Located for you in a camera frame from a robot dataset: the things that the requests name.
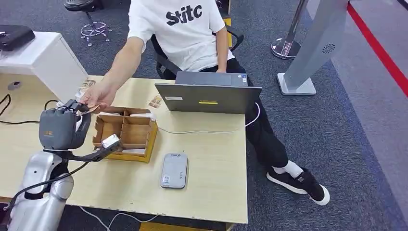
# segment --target black sneaker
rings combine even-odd
[[[303,172],[294,179],[287,172],[278,174],[271,168],[267,173],[267,178],[294,193],[309,194],[310,198],[318,205],[326,205],[330,201],[329,191],[316,181],[309,170],[302,169]]]

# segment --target white cable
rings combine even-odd
[[[81,208],[82,211],[84,211],[85,213],[87,213],[87,214],[93,216],[94,218],[98,219],[98,221],[106,228],[107,231],[111,231],[111,230],[109,229],[109,227],[107,227],[97,215],[94,215],[94,214],[88,212],[88,211],[85,210],[82,206],[80,206],[80,208]]]
[[[128,216],[128,217],[130,217],[130,218],[135,219],[136,221],[138,221],[138,222],[140,222],[140,223],[146,223],[146,222],[152,221],[153,219],[155,219],[156,217],[158,217],[158,215],[156,215],[156,216],[154,216],[153,218],[151,218],[151,219],[149,219],[149,220],[139,220],[139,219],[137,219],[136,217],[131,216],[131,215],[129,215],[129,214],[126,214],[126,213],[118,213],[118,214],[116,214],[116,215],[114,216],[114,218],[112,219],[112,221],[111,221],[111,223],[109,224],[108,228],[111,228],[111,225],[112,225],[112,223],[114,222],[115,218],[116,218],[117,216],[119,216],[119,215]]]
[[[136,221],[138,221],[138,222],[140,222],[140,223],[146,223],[146,222],[152,221],[153,219],[155,219],[156,217],[158,217],[158,215],[156,215],[156,216],[154,216],[153,218],[151,218],[151,219],[149,219],[149,220],[139,220],[139,219],[137,219],[136,217],[134,217],[134,216],[132,216],[132,215],[129,215],[129,214],[126,214],[126,213],[118,213],[118,214],[116,214],[116,215],[114,216],[114,218],[112,219],[112,221],[111,221],[111,223],[109,224],[109,226],[106,226],[106,225],[102,222],[102,220],[101,220],[97,215],[88,212],[88,211],[85,210],[82,206],[80,206],[80,208],[81,208],[82,211],[84,211],[85,213],[87,213],[87,214],[93,216],[94,218],[98,219],[98,221],[106,228],[107,231],[111,231],[110,228],[111,228],[111,226],[112,226],[114,220],[116,219],[116,217],[119,216],[119,215],[128,216],[128,217],[130,217],[130,218],[135,219]]]
[[[261,109],[259,108],[258,103],[255,103],[256,106],[258,107],[258,115],[255,117],[254,120],[252,120],[251,122],[249,122],[248,124],[245,125],[245,127],[253,124],[258,118],[259,115],[261,114]],[[232,130],[232,131],[167,131],[164,128],[159,128],[160,130],[163,130],[167,133],[171,133],[171,134],[189,134],[189,133],[215,133],[215,134],[228,134],[228,133],[233,133],[239,130],[239,128]]]

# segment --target white table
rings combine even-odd
[[[34,75],[62,102],[72,99],[88,74],[60,33],[34,32],[23,47],[2,52],[0,73]]]

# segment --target white shoe sole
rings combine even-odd
[[[315,201],[312,199],[312,201],[314,201],[316,204],[318,205],[327,205],[327,203],[330,201],[330,194],[329,191],[326,189],[326,187],[324,187],[323,185],[320,185],[323,188],[323,192],[324,192],[324,198],[321,201]]]
[[[292,191],[292,192],[294,192],[294,193],[297,193],[297,194],[307,194],[307,192],[306,192],[305,190],[295,188],[295,187],[293,187],[293,186],[291,186],[291,185],[289,185],[289,184],[287,184],[287,183],[283,183],[282,181],[279,181],[279,180],[277,180],[277,179],[271,177],[271,176],[269,175],[269,173],[267,173],[267,179],[270,180],[270,181],[273,182],[273,183],[277,183],[277,184],[279,184],[279,185],[282,185],[283,187],[289,189],[290,191]]]
[[[270,181],[273,182],[273,183],[277,183],[277,184],[279,184],[279,185],[281,185],[281,186],[283,186],[283,187],[289,189],[290,191],[292,191],[292,192],[294,192],[294,193],[297,193],[297,194],[307,194],[307,192],[306,192],[305,190],[303,190],[303,189],[298,189],[298,188],[295,188],[295,187],[293,187],[293,186],[291,186],[291,185],[289,185],[289,184],[283,183],[282,181],[279,181],[279,180],[277,180],[277,179],[271,177],[271,176],[269,175],[269,173],[267,173],[267,179],[270,180]],[[326,187],[324,187],[323,185],[320,184],[320,186],[322,187],[323,192],[324,192],[324,198],[323,198],[323,200],[321,200],[321,201],[316,201],[316,200],[314,200],[313,198],[310,198],[310,199],[312,199],[312,201],[314,201],[314,202],[315,202],[316,204],[318,204],[318,205],[327,205],[327,203],[330,201],[329,191],[328,191],[328,190],[326,189]]]

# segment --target light wood tabletop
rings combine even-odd
[[[92,76],[99,81],[101,77]],[[21,88],[7,85],[21,81]],[[156,109],[148,103],[158,94],[154,83],[171,80],[130,79],[117,93],[113,106],[147,108],[160,128],[169,131],[238,131],[230,134],[169,134],[159,130],[150,162],[107,160],[90,163],[73,175],[75,186],[67,203],[112,210],[159,214],[231,223],[247,223],[247,184],[244,115],[171,112],[164,102]],[[35,76],[0,74],[0,98],[11,94],[10,107],[0,120],[38,120],[44,103],[56,99]],[[93,150],[94,121],[76,155]],[[42,150],[38,124],[0,124],[0,197],[11,198],[22,181],[29,157]],[[185,153],[189,158],[184,189],[163,189],[160,176],[166,153]],[[70,161],[73,170],[81,163]]]

